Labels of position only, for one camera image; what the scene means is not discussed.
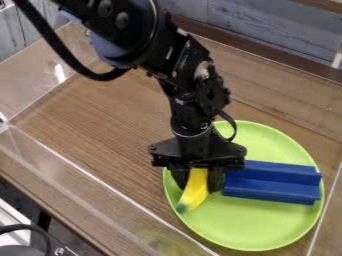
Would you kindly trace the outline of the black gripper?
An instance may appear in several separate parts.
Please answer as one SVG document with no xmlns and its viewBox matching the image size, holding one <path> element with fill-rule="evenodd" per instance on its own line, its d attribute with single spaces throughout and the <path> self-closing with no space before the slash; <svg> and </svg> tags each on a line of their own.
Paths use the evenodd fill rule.
<svg viewBox="0 0 342 256">
<path fill-rule="evenodd" d="M 170 176 L 180 189 L 185 188 L 189 169 L 208 168 L 208 192 L 221 190 L 225 170 L 244 167 L 244 146 L 228 141 L 210 126 L 194 136 L 174 135 L 170 139 L 148 147 L 152 165 L 170 170 Z"/>
</svg>

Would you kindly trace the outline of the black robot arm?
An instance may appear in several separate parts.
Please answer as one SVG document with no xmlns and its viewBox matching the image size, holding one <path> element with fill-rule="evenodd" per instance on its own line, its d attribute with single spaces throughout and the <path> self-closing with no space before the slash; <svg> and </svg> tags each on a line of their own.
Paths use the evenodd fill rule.
<svg viewBox="0 0 342 256">
<path fill-rule="evenodd" d="M 224 86 L 209 51 L 172 21 L 157 0 L 49 0 L 70 21 L 88 30 L 98 58 L 112 66 L 105 73 L 89 70 L 66 48 L 29 0 L 11 0 L 45 42 L 68 66 L 84 77 L 106 82 L 132 69 L 154 78 L 168 98 L 173 137 L 149 145 L 152 164 L 166 168 L 178 187 L 194 168 L 208 171 L 204 184 L 216 192 L 224 172 L 244 167 L 247 149 L 223 137 L 216 117 L 224 112 L 231 91 Z"/>
</svg>

